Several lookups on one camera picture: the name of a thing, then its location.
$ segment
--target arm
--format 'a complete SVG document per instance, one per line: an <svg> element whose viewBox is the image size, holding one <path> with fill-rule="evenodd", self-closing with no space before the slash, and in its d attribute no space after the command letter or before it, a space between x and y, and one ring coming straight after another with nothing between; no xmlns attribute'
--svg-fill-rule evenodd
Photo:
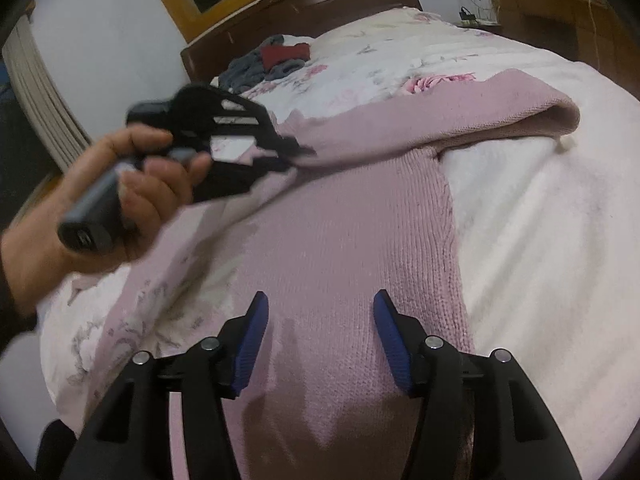
<svg viewBox="0 0 640 480"><path fill-rule="evenodd" d="M82 154L58 188L0 242L0 352L19 332L35 326L35 308L70 272L103 272L143 256L162 225L192 200L192 187L206 176L210 156L195 157L188 168L161 157L148 157L143 171L120 176L118 194L122 213L137 231L109 254L74 253L56 232L63 214L115 161L134 152L167 147L170 133L142 124L103 137Z"/></svg>

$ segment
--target pink knitted blanket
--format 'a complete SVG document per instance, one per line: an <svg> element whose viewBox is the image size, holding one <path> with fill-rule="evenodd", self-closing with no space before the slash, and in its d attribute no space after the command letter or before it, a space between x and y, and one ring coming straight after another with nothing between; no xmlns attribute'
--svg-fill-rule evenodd
<svg viewBox="0 0 640 480"><path fill-rule="evenodd" d="M325 121L294 114L279 128L318 155L298 160L296 183L216 242L243 254L231 314L243 314L256 290L270 300L251 383L224 403L242 478L401 477L419 401L392 381L374 294L386 288L427 332L473 349L437 155L485 139L559 137L578 122L566 95L507 70ZM200 334L216 334L228 317L213 312Z"/></svg>

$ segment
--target wooden headboard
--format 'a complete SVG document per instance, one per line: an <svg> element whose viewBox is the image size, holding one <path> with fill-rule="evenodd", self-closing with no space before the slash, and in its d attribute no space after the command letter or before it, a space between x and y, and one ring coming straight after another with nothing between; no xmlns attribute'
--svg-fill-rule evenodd
<svg viewBox="0 0 640 480"><path fill-rule="evenodd" d="M418 0L260 0L194 40L180 55L192 81L209 82L273 34L318 37L335 27Z"/></svg>

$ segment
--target finger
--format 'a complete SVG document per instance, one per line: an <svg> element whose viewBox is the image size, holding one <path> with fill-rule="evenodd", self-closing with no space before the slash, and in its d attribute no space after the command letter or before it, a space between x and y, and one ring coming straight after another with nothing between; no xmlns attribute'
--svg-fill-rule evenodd
<svg viewBox="0 0 640 480"><path fill-rule="evenodd" d="M172 140L173 136L169 132L144 124L134 124L108 134L76 160L67 172L62 187L72 201L76 200L119 157L135 152L160 150Z"/></svg>
<svg viewBox="0 0 640 480"><path fill-rule="evenodd" d="M168 222L181 206L178 197L167 184L141 171L124 171L120 175L120 186L151 203L162 223Z"/></svg>
<svg viewBox="0 0 640 480"><path fill-rule="evenodd" d="M191 181L184 166L179 162L162 158L160 156L150 156L145 160L145 173L161 180L174 192L180 205L190 204L193 200Z"/></svg>
<svg viewBox="0 0 640 480"><path fill-rule="evenodd" d="M191 159L187 171L192 186L197 186L204 180L211 169L211 164L211 155L206 152L199 153Z"/></svg>
<svg viewBox="0 0 640 480"><path fill-rule="evenodd" d="M135 223L140 237L144 241L143 245L151 247L162 227L162 219L158 210L148 199L129 187L120 186L118 195L120 197L122 215Z"/></svg>

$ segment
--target curtain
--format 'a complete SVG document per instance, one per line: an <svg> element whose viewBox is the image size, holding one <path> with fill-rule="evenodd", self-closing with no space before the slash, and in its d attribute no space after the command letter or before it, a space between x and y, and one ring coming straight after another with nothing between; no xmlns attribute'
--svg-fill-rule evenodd
<svg viewBox="0 0 640 480"><path fill-rule="evenodd" d="M58 94L26 16L6 40L2 58L22 110L53 160L66 171L90 142Z"/></svg>

